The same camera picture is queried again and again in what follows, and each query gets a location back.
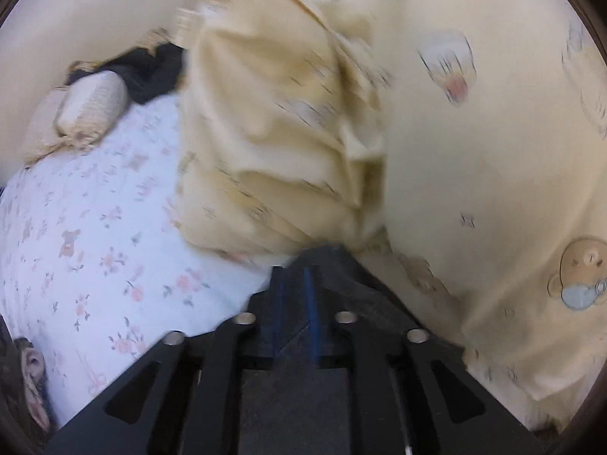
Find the knitted pillow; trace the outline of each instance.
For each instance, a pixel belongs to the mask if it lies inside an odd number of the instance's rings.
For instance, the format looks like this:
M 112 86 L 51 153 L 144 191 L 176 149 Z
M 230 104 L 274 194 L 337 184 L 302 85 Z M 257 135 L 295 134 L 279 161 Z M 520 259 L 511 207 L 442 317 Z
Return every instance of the knitted pillow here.
M 88 150 L 125 111 L 129 94 L 122 78 L 102 71 L 74 82 L 57 119 L 64 142 Z
M 52 90 L 31 116 L 22 147 L 26 164 L 33 164 L 63 144 L 63 139 L 55 128 L 55 121 L 67 94 L 65 88 Z

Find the black metal frame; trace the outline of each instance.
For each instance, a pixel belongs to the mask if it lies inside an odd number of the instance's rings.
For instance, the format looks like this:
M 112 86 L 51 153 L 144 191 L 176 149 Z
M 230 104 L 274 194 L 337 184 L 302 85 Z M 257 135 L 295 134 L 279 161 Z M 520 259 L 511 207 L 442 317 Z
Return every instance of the black metal frame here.
M 460 349 L 411 316 L 403 336 L 377 330 L 347 312 L 313 268 L 303 271 L 298 278 L 308 272 L 314 281 L 318 367 L 350 372 L 351 453 L 543 453 L 536 437 L 468 375 Z M 272 368 L 283 272 L 275 268 L 247 312 L 213 333 L 169 333 L 61 429 L 45 453 L 236 455 L 239 377 L 244 369 Z

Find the blue strip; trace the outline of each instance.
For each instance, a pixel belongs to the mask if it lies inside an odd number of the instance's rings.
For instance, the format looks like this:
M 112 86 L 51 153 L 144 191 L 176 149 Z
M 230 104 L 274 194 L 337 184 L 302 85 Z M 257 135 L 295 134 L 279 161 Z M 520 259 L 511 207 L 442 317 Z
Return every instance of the blue strip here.
M 308 317 L 310 319 L 310 342 L 312 361 L 318 363 L 321 358 L 321 331 L 318 322 L 318 310 L 316 309 L 316 296 L 312 275 L 309 268 L 303 270 L 303 288 L 308 298 Z

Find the cream fabric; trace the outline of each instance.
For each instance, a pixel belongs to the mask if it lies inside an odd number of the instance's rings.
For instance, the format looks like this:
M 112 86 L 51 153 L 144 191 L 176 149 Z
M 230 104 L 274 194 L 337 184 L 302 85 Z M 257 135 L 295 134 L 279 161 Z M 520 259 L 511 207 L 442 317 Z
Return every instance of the cream fabric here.
M 33 164 L 63 145 L 63 140 L 55 128 L 55 122 L 67 93 L 65 88 L 53 89 L 31 116 L 22 146 L 23 160 L 26 164 Z
M 314 0 L 209 0 L 181 95 L 181 231 L 197 246 L 356 248 L 382 227 L 385 71 Z
M 102 71 L 74 82 L 57 118 L 64 143 L 92 148 L 114 126 L 129 103 L 126 84 L 113 71 Z
M 421 292 L 457 298 L 489 389 L 567 422 L 607 354 L 607 67 L 566 0 L 403 11 L 392 246 Z

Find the teddy bear print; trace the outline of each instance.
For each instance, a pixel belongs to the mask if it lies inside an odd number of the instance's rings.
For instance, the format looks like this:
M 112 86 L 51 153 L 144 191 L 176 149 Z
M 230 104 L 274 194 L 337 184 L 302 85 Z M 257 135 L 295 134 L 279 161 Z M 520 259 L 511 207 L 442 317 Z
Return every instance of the teddy bear print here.
M 566 247 L 560 271 L 548 282 L 548 294 L 573 311 L 607 301 L 607 243 L 580 238 Z
M 59 250 L 59 258 L 61 258 L 62 256 L 67 256 L 68 258 L 74 256 L 74 242 L 76 241 L 79 235 L 80 229 L 76 229 L 76 231 L 63 231 L 62 236 L 64 242 L 61 245 L 61 249 Z

